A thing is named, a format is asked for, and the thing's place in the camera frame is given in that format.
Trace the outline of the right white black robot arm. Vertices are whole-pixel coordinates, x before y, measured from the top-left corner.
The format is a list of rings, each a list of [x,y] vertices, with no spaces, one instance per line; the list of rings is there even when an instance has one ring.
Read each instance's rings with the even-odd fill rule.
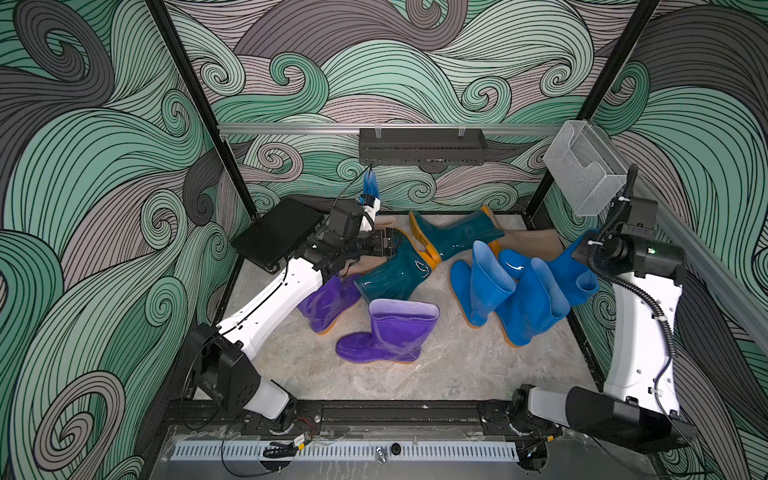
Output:
[[[693,443],[697,429],[680,416],[673,362],[674,317],[682,295],[685,253],[654,238],[658,205],[619,195],[605,225],[574,241],[552,261],[504,250],[502,266],[518,282],[503,326],[522,344],[585,303],[606,281],[615,290],[617,344],[599,392],[556,392],[524,384],[509,413],[514,429],[540,436],[569,428],[641,454]]]

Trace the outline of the aluminium rail wall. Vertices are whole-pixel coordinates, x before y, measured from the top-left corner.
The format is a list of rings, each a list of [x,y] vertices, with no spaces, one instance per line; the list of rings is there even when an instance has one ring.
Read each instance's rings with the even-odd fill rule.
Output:
[[[377,123],[220,123],[221,135],[357,135],[361,129],[453,129],[476,128],[489,136],[553,136],[563,122],[556,124],[377,124]]]
[[[634,191],[641,198],[658,202],[657,225],[686,251],[688,265],[703,277],[709,290],[739,321],[741,328],[762,352],[767,354],[767,310],[682,218],[664,203],[657,189],[639,176]]]

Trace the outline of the aluminium rail right wall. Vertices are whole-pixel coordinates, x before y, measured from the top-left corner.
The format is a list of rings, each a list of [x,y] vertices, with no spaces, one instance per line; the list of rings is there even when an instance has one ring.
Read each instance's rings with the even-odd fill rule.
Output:
[[[741,328],[762,352],[767,354],[767,310],[682,218],[664,203],[657,189],[639,176],[634,191],[641,198],[658,202],[657,225],[686,251],[688,265],[703,277],[709,290],[739,321]]]

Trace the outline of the purple boot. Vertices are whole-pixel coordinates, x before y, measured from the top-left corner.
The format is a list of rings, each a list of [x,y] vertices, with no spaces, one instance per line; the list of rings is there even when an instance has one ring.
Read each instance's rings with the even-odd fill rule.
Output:
[[[367,364],[377,361],[413,363],[439,318],[432,303],[375,299],[369,304],[370,332],[355,332],[340,338],[336,354],[343,360]]]
[[[357,278],[358,275],[334,276],[299,303],[299,312],[315,334],[327,333],[337,318],[360,300],[361,294],[355,285]]]

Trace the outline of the blue boot front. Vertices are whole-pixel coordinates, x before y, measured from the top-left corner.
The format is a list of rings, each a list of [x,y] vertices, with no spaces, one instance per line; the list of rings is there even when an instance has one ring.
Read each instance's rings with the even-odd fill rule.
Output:
[[[497,307],[505,339],[515,347],[525,346],[565,318],[571,305],[558,285],[549,264],[511,250],[498,260],[516,281],[515,292]]]

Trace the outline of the white mesh wall basket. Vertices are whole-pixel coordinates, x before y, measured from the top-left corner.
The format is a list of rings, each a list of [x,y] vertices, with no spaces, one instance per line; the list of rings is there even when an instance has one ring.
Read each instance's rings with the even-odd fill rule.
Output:
[[[577,217],[596,217],[626,183],[627,166],[609,135],[589,121],[566,121],[543,157]]]

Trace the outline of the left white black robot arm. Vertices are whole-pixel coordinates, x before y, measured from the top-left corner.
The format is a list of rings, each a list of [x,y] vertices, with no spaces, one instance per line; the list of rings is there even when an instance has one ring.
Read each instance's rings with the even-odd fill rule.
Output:
[[[395,228],[344,238],[330,232],[301,244],[265,289],[237,313],[215,326],[200,325],[189,335],[197,350],[189,371],[193,384],[228,414],[252,412],[285,423],[295,398],[252,364],[274,330],[307,297],[317,292],[352,260],[389,259],[405,242]]]

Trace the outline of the beige boot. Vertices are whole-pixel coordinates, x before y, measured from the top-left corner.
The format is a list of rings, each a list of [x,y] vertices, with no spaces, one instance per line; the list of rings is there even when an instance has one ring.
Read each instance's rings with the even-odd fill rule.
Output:
[[[564,251],[558,233],[553,229],[527,230],[519,214],[495,214],[488,207],[482,210],[504,235],[489,246],[495,255],[503,250],[513,250],[526,257],[538,257],[551,261]]]
[[[396,226],[396,217],[392,215],[378,216],[376,219],[376,230],[394,228]],[[384,264],[387,261],[385,257],[362,256],[357,260],[348,260],[345,266],[339,271],[341,278],[347,278],[351,275],[365,274],[374,268]]]

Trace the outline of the blue boot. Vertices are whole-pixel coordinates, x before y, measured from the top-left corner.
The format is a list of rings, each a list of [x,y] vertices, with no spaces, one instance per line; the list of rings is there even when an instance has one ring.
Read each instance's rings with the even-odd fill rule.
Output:
[[[515,347],[525,346],[565,318],[571,305],[558,285],[549,264],[511,250],[498,260],[516,281],[515,292],[497,307],[505,339]]]
[[[375,198],[375,199],[378,199],[380,197],[377,177],[375,172],[372,169],[368,169],[364,172],[362,196],[364,198]]]
[[[599,291],[597,275],[588,266],[571,258],[573,251],[571,245],[577,240],[574,240],[554,260],[545,261],[540,258],[540,261],[552,273],[554,280],[571,306],[584,304]],[[497,255],[497,258],[502,267],[515,280],[522,279],[523,273],[532,267],[535,259],[535,257],[526,257],[513,250],[503,250]]]
[[[490,246],[476,240],[468,263],[457,260],[449,274],[451,289],[471,328],[480,328],[517,289],[516,280],[498,262]]]

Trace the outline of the purple boot rear left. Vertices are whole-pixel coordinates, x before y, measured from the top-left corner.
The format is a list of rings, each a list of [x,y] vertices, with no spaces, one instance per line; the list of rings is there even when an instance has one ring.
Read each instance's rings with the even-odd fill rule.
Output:
[[[360,300],[361,294],[355,285],[357,278],[358,275],[334,276],[299,303],[299,312],[315,334],[327,333],[337,318]]]

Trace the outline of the black wall shelf tray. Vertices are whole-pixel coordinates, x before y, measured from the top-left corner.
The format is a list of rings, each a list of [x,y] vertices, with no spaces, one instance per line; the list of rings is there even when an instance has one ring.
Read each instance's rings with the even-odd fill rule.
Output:
[[[477,128],[375,127],[361,129],[358,158],[361,164],[481,165],[488,143]]]

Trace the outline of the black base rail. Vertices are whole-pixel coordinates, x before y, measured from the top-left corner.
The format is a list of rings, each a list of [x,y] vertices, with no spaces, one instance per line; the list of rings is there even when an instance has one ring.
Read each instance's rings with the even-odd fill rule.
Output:
[[[547,421],[527,413],[521,401],[504,400],[299,400],[283,424],[248,411],[227,413],[210,400],[176,400],[166,408],[162,423],[231,425],[247,434],[274,435],[285,431],[329,435],[354,427],[459,427],[512,437],[549,427]]]

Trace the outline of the teal boot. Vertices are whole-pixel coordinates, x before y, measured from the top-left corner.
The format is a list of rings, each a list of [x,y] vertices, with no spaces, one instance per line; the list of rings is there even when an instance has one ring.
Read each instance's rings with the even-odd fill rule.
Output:
[[[354,280],[354,285],[368,303],[376,299],[408,300],[437,267],[437,262],[426,251],[417,249],[406,232],[394,228],[391,229],[391,237],[394,255]]]
[[[475,241],[489,243],[504,236],[486,210],[479,210],[446,225],[430,223],[418,212],[409,213],[411,231],[436,262],[472,248]]]

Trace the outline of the teal boot rear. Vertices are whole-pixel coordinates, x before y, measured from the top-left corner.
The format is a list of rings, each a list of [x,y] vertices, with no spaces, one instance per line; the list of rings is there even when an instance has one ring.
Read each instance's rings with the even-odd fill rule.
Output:
[[[486,210],[479,210],[446,225],[430,223],[418,212],[409,213],[411,231],[436,262],[472,248],[475,241],[489,243],[504,236]]]

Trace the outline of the teal boot center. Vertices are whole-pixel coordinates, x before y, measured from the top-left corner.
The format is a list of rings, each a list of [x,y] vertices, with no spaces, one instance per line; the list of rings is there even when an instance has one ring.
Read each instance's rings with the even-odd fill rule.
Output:
[[[354,280],[354,285],[368,303],[376,299],[408,300],[437,267],[437,262],[426,251],[417,249],[406,232],[394,228],[391,229],[391,237],[394,255]]]

